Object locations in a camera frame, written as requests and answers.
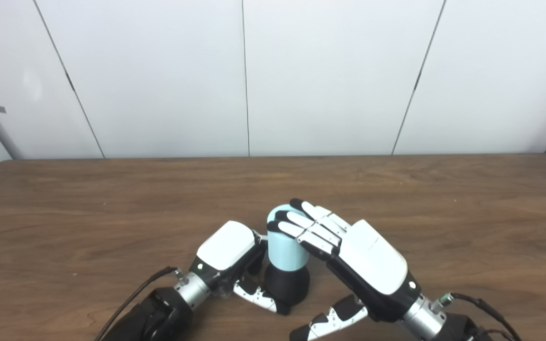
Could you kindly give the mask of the black and white right hand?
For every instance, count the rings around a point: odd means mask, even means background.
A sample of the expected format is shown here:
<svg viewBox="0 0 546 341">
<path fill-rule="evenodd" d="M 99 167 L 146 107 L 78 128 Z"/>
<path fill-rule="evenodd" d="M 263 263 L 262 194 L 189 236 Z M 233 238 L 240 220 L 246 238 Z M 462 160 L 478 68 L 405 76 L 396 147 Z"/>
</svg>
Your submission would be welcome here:
<svg viewBox="0 0 546 341">
<path fill-rule="evenodd" d="M 309 324 L 290 333 L 291 341 L 313 341 L 369 316 L 376 322 L 404 323 L 416 337 L 422 291 L 403 255 L 366 220 L 349 224 L 334 212 L 293 198 L 291 210 L 275 212 L 267 230 L 297 241 L 324 261 L 352 292 Z"/>
</svg>

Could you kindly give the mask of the black and white left hand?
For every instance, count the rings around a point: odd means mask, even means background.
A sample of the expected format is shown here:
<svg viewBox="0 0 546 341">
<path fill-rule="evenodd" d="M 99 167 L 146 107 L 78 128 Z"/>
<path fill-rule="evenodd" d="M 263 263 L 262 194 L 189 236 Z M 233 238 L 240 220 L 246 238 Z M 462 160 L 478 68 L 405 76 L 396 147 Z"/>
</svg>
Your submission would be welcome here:
<svg viewBox="0 0 546 341">
<path fill-rule="evenodd" d="M 251 279 L 259 274 L 266 251 L 266 235 L 240 222 L 226 222 L 199 247 L 184 284 L 176 290 L 191 310 L 210 296 L 234 293 L 263 309 L 288 315 L 288 305 Z"/>
</svg>

